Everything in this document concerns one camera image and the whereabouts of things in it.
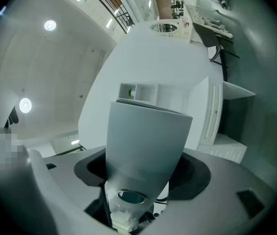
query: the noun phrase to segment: ceiling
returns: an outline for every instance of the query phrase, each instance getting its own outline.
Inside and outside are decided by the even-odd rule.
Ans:
[[[105,30],[116,43],[119,43],[125,36],[124,31],[118,25],[110,12],[98,0],[68,0],[74,6],[83,11],[86,15],[94,20],[103,30]],[[113,19],[109,28],[106,27],[109,19]]]
[[[44,23],[54,20],[56,29]],[[77,130],[84,101],[115,41],[67,0],[11,0],[0,16],[0,74],[32,110],[19,139]]]

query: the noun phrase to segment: black slot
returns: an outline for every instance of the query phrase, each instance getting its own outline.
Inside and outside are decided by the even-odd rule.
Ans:
[[[250,219],[255,217],[265,208],[261,201],[256,197],[255,193],[251,190],[240,191],[236,194],[244,205]]]
[[[56,168],[57,166],[55,166],[54,164],[46,164],[46,167],[48,170]]]

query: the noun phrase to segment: white machine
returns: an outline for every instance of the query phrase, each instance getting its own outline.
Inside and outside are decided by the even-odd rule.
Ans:
[[[135,110],[130,110],[126,115],[120,107]],[[132,226],[128,227],[128,230],[132,230],[131,234],[140,232],[142,235],[208,235],[212,232],[230,234],[234,231],[236,234],[245,234],[262,219],[275,199],[274,193],[265,183],[241,165],[231,161],[189,149],[182,152],[191,124],[190,117],[148,107],[145,108],[148,112],[146,120],[150,121],[151,117],[155,119],[150,129],[141,129],[147,122],[143,119],[140,119],[137,130],[134,130],[134,126],[133,129],[123,129],[125,123],[131,125],[131,120],[139,120],[137,114],[141,110],[141,106],[113,103],[112,114],[120,114],[120,117],[124,117],[124,122],[120,123],[118,128],[121,129],[117,132],[114,132],[117,122],[112,120],[110,123],[113,129],[109,129],[107,153],[105,147],[98,147],[43,159],[39,152],[27,151],[24,146],[13,140],[10,134],[2,132],[0,203],[12,220],[25,231],[38,235],[115,234],[112,221],[116,221],[114,218],[117,212],[113,206],[116,202],[111,198],[113,204],[109,203],[108,206],[104,191],[105,182],[110,179],[112,184],[118,179],[118,187],[115,189],[124,190],[122,194],[117,191],[120,195],[116,205],[120,207],[118,212],[126,213],[123,210],[127,209],[126,204],[131,201],[140,203],[141,200],[146,203],[135,215],[132,215],[133,212],[131,214],[133,205],[128,205],[130,215],[125,215],[127,220],[131,223],[131,218],[132,221],[138,219],[137,227],[132,225],[133,222]],[[7,118],[9,112],[3,111],[3,114],[4,118]],[[150,132],[154,132],[157,138],[149,139],[148,142],[142,140],[142,137],[146,137]],[[120,133],[120,140],[111,140],[116,139]],[[125,169],[128,170],[129,174],[126,177],[107,177],[106,161],[112,159],[113,165],[117,158],[111,155],[123,154],[124,159],[130,154],[134,156],[136,147],[133,148],[131,145],[132,139],[134,146],[142,145],[143,148],[142,155],[132,160],[133,171],[125,164],[125,167],[117,166],[115,170],[116,175]],[[127,150],[118,149],[121,143],[127,143]],[[159,157],[155,161],[152,154],[146,154],[147,148],[151,147],[157,155],[161,152],[158,149],[162,149],[165,157]],[[140,164],[141,168],[146,164],[150,170],[145,177],[142,177],[142,172],[134,173]],[[151,164],[156,166],[155,170],[150,167]],[[135,177],[139,178],[140,184],[132,181],[131,178]],[[153,212],[147,210],[143,215],[145,220],[139,219],[145,207],[153,207],[155,196],[161,192],[168,180],[166,210],[157,219],[149,218],[151,216],[147,213]],[[139,195],[145,199],[126,196],[126,190],[132,192],[136,190],[135,187],[138,187]]]

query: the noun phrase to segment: chair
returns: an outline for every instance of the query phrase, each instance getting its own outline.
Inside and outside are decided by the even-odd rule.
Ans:
[[[198,23],[193,23],[193,27],[194,27],[195,31],[197,32],[197,34],[199,35],[199,37],[201,38],[204,46],[207,48],[208,57],[211,62],[214,62],[214,63],[222,66],[221,63],[218,63],[215,61],[216,57],[219,54],[221,54],[221,52],[225,52],[234,57],[240,58],[239,56],[221,48],[219,39],[223,39],[224,41],[227,41],[227,42],[233,44],[233,42],[231,42],[230,40],[224,39],[224,38],[220,37],[219,35],[216,35],[213,30],[211,30],[205,26],[202,26]]]

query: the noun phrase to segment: white wall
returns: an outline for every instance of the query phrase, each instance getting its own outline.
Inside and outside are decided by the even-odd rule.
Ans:
[[[220,65],[211,63],[200,43],[160,36],[149,27],[178,20],[139,23],[116,46],[96,77],[78,122],[80,143],[91,149],[106,145],[110,103],[120,83],[163,83],[190,89],[210,76],[223,81]]]
[[[30,149],[37,150],[40,152],[43,158],[51,157],[56,155],[54,149],[50,143],[42,144],[39,146],[31,147]]]
[[[45,21],[57,23],[46,31]],[[0,16],[0,75],[32,110],[12,131],[32,139],[77,130],[102,56],[115,42],[67,0],[11,0]]]
[[[73,145],[71,144],[72,141],[75,141],[78,139],[79,139],[79,135],[76,133],[74,135],[53,139],[50,143],[53,149],[55,150],[56,154],[59,154],[79,147],[80,146],[79,143],[73,144]]]

